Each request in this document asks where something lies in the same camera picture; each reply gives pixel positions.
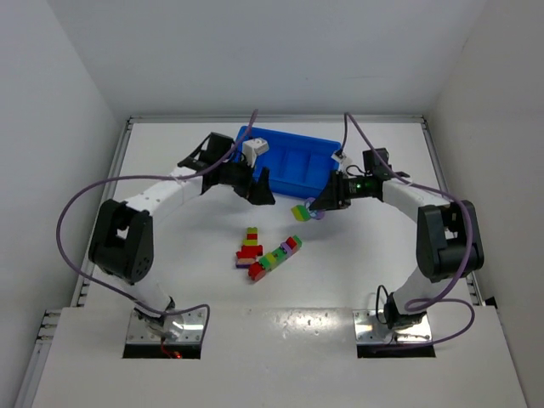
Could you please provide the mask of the lime green lego brick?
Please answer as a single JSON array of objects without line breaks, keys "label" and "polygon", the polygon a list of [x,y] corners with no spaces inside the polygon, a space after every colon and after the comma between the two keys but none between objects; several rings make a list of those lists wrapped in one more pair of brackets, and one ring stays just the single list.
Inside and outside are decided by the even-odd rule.
[{"label": "lime green lego brick", "polygon": [[298,222],[307,222],[307,221],[309,221],[311,219],[311,215],[309,213],[309,210],[305,205],[301,205],[301,204],[296,205],[296,206],[291,208],[291,212],[292,212],[293,217]]}]

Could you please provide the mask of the red lime lego stack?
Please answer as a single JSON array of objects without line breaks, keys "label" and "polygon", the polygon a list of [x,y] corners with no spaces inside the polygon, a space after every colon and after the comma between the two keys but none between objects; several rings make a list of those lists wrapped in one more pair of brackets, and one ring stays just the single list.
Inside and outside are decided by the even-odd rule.
[{"label": "red lime lego stack", "polygon": [[263,246],[258,242],[258,228],[248,227],[241,248],[235,253],[235,266],[238,269],[249,268],[258,257],[263,255]]}]

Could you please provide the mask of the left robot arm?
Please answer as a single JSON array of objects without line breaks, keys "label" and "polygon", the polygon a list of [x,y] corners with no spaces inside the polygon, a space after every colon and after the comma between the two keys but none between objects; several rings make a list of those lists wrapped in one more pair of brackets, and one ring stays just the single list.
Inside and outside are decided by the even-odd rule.
[{"label": "left robot arm", "polygon": [[268,149],[262,138],[236,143],[231,137],[210,133],[165,178],[124,201],[109,199],[100,206],[89,260],[120,282],[137,316],[157,336],[179,336],[181,319],[173,315],[173,298],[149,276],[155,225],[215,185],[229,186],[255,206],[275,204],[269,169],[253,175],[257,159]]}]

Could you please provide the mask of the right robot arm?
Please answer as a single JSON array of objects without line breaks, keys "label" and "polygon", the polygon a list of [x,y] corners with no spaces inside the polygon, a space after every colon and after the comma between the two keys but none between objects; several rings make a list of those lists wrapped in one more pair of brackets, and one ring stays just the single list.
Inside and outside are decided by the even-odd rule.
[{"label": "right robot arm", "polygon": [[382,311],[388,329],[405,328],[444,300],[459,279],[482,268],[485,256],[475,208],[469,201],[414,184],[408,174],[394,172],[384,148],[364,151],[363,162],[365,171],[359,176],[331,172],[309,210],[340,210],[354,199],[374,198],[415,222],[416,269],[387,295]]}]

